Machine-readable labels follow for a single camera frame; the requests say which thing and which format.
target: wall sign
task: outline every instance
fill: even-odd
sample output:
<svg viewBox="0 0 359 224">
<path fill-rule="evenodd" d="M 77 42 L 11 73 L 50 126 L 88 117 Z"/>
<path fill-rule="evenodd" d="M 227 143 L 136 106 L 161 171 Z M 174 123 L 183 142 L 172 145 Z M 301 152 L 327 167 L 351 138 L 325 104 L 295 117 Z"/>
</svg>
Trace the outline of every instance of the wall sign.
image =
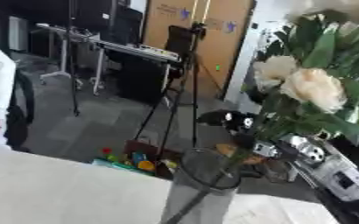
<svg viewBox="0 0 359 224">
<path fill-rule="evenodd" d="M 209 17 L 206 20 L 207 29 L 219 32 L 232 33 L 236 31 L 235 21 L 224 21 L 218 18 Z"/>
<path fill-rule="evenodd" d="M 233 21 L 229 21 L 226 23 L 226 33 L 231 33 L 234 32 L 236 30 L 236 22 Z"/>
<path fill-rule="evenodd" d="M 179 18 L 181 20 L 187 20 L 190 17 L 191 11 L 187 8 L 179 8 L 176 6 L 162 3 L 157 7 L 159 15 L 168 18 Z"/>
</svg>

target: floor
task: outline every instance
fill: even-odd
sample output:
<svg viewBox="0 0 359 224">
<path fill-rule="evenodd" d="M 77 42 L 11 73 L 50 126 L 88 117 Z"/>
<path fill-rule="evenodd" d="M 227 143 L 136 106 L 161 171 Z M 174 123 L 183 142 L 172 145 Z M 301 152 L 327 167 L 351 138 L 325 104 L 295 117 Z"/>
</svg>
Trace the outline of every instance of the floor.
<svg viewBox="0 0 359 224">
<path fill-rule="evenodd" d="M 84 80 L 78 93 L 81 115 L 73 113 L 70 81 L 65 77 L 46 80 L 42 85 L 39 75 L 57 69 L 48 66 L 46 59 L 17 55 L 22 59 L 19 67 L 28 75 L 36 95 L 36 119 L 30 127 L 26 147 L 35 154 L 53 158 L 90 163 L 102 155 L 102 148 L 110 148 L 117 156 L 122 155 L 127 140 L 132 139 L 149 107 L 136 101 L 120 98 L 115 92 L 115 81 L 108 77 L 106 88 L 99 96 L 92 94 L 92 85 Z M 181 101 L 190 102 L 191 94 L 184 93 Z M 214 109 L 234 109 L 233 105 L 207 97 L 199 99 L 199 114 Z M 168 108 L 160 105 L 145 129 L 140 141 L 158 145 L 165 132 L 169 116 Z M 180 107 L 174 119 L 166 148 L 184 151 L 191 147 L 192 108 Z M 229 143 L 229 135 L 222 128 L 198 127 L 199 147 L 214 147 Z M 270 194 L 296 200 L 317 201 L 312 190 L 299 179 L 295 184 L 272 184 L 266 179 L 243 180 L 239 193 Z"/>
</svg>

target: glass vase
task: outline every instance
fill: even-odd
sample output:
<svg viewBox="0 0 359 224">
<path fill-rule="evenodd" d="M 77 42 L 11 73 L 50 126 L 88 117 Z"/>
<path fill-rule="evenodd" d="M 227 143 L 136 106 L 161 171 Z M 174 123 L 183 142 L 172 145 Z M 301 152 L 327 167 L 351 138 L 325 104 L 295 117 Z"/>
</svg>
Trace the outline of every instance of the glass vase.
<svg viewBox="0 0 359 224">
<path fill-rule="evenodd" d="M 210 183 L 219 175 L 228 160 L 215 150 L 188 150 L 174 174 L 174 181 L 160 223 L 166 224 L 200 191 L 208 191 L 208 195 L 183 216 L 180 222 L 176 223 L 222 224 L 223 217 L 241 181 L 239 171 L 237 167 L 230 169 L 216 185 L 210 185 Z"/>
</svg>

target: white table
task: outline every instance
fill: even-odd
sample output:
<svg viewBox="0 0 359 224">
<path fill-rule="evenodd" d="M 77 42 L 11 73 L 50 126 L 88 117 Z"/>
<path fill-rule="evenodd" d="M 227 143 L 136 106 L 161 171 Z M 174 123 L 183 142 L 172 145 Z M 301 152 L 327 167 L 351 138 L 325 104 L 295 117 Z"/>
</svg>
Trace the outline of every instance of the white table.
<svg viewBox="0 0 359 224">
<path fill-rule="evenodd" d="M 67 41 L 64 38 L 64 35 L 67 33 L 67 30 L 64 28 L 59 28 L 56 26 L 50 26 L 48 24 L 37 24 L 37 27 L 48 30 L 49 32 L 54 32 L 59 34 L 62 37 L 62 47 L 61 47 L 61 67 L 58 72 L 44 74 L 41 76 L 42 79 L 46 77 L 52 77 L 55 75 L 65 75 L 70 77 L 70 74 L 66 72 L 67 67 Z M 99 95 L 99 85 L 102 77 L 102 64 L 103 56 L 106 50 L 115 51 L 119 53 L 127 53 L 130 55 L 138 56 L 148 60 L 155 60 L 165 64 L 165 75 L 162 85 L 162 90 L 165 88 L 168 74 L 170 71 L 170 63 L 179 63 L 181 62 L 180 56 L 175 52 L 168 52 L 162 49 L 155 47 L 150 47 L 147 45 L 135 46 L 135 45 L 119 45 L 116 43 L 110 43 L 108 41 L 101 40 L 99 35 L 89 36 L 81 34 L 78 32 L 71 31 L 71 39 L 76 39 L 79 42 L 87 42 L 99 47 L 99 56 L 96 63 L 95 70 L 95 84 L 94 84 L 94 95 Z"/>
<path fill-rule="evenodd" d="M 158 224 L 170 182 L 0 149 L 0 224 Z M 337 224 L 319 204 L 237 195 L 224 224 Z"/>
</svg>

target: white wall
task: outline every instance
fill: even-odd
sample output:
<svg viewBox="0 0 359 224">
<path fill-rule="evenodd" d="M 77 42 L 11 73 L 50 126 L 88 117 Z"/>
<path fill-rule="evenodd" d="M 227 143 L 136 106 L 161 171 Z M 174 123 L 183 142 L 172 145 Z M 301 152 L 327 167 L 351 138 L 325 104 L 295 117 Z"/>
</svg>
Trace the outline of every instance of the white wall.
<svg viewBox="0 0 359 224">
<path fill-rule="evenodd" d="M 140 11 L 145 15 L 147 0 L 130 0 L 130 7 L 135 11 Z"/>
<path fill-rule="evenodd" d="M 265 29 L 277 29 L 284 22 L 285 15 L 291 10 L 292 3 L 298 0 L 257 0 L 257 6 L 250 21 L 250 27 L 245 35 L 243 46 L 240 51 L 236 67 L 229 84 L 226 94 L 226 101 L 238 104 L 243 80 L 248 72 L 248 68 L 257 49 L 261 33 Z M 258 28 L 252 29 L 253 23 L 258 24 Z"/>
</svg>

